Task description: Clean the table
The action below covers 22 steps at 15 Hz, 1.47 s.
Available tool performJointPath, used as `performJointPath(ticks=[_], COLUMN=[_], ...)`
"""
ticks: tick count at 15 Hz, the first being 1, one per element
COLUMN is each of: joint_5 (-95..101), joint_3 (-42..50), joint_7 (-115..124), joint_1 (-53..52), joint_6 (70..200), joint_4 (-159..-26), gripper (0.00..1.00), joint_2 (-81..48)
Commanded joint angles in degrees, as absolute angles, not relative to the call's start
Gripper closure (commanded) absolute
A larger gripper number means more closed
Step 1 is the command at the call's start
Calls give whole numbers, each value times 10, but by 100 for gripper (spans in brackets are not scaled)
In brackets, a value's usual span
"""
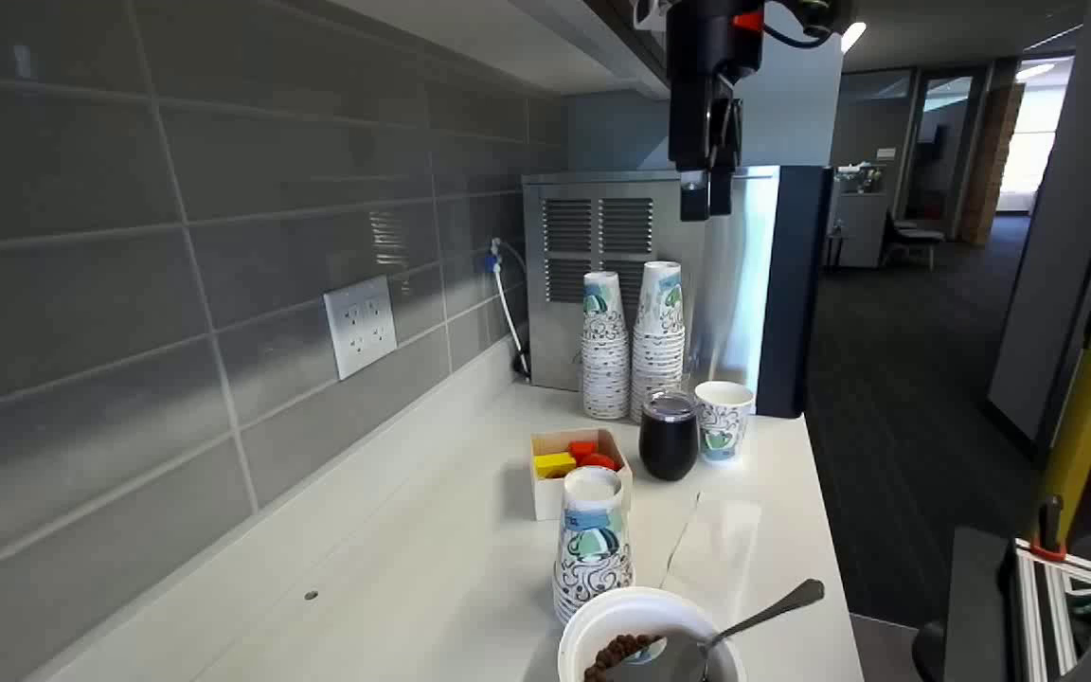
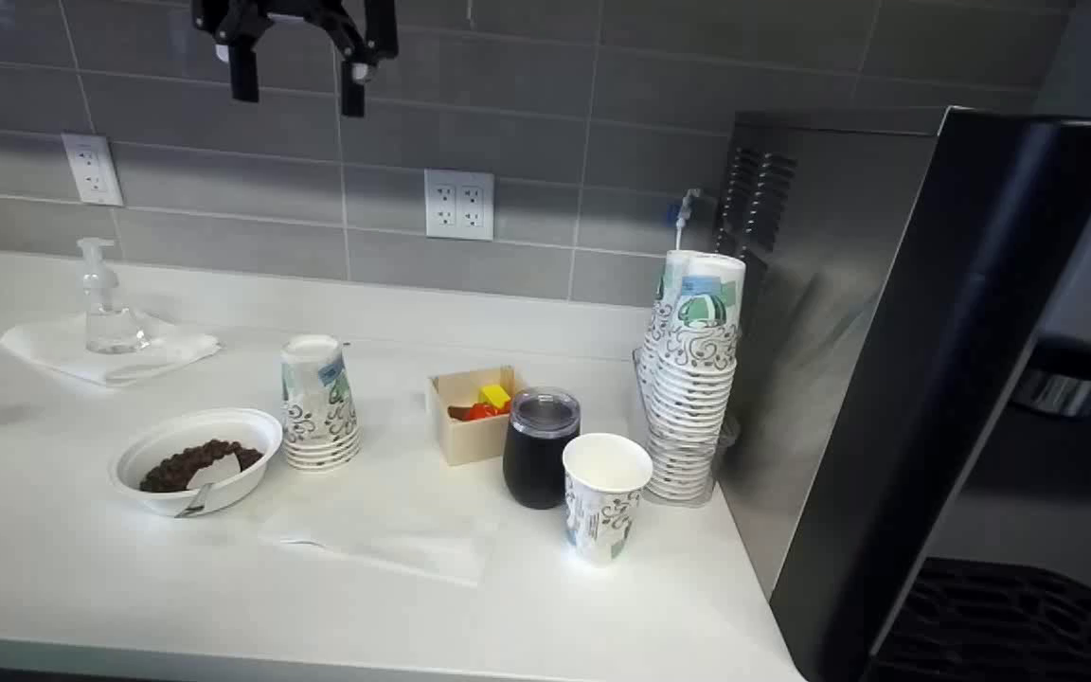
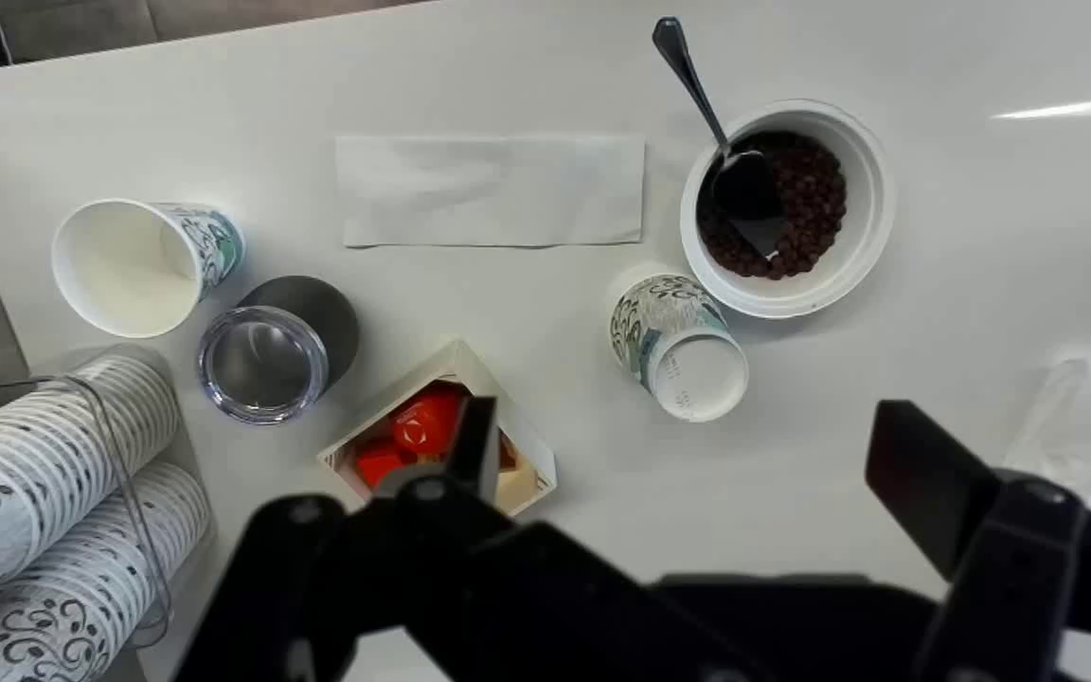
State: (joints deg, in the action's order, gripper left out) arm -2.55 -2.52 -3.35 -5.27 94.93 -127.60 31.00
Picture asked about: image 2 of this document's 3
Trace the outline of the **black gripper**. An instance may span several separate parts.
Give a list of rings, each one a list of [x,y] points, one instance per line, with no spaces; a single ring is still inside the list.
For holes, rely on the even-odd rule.
[[[352,19],[345,0],[190,0],[195,27],[227,49],[232,94],[241,101],[258,100],[258,54],[254,44],[277,19],[318,27],[340,54],[340,112],[364,112],[364,86],[377,61],[397,54],[397,5],[364,0],[364,19]]]

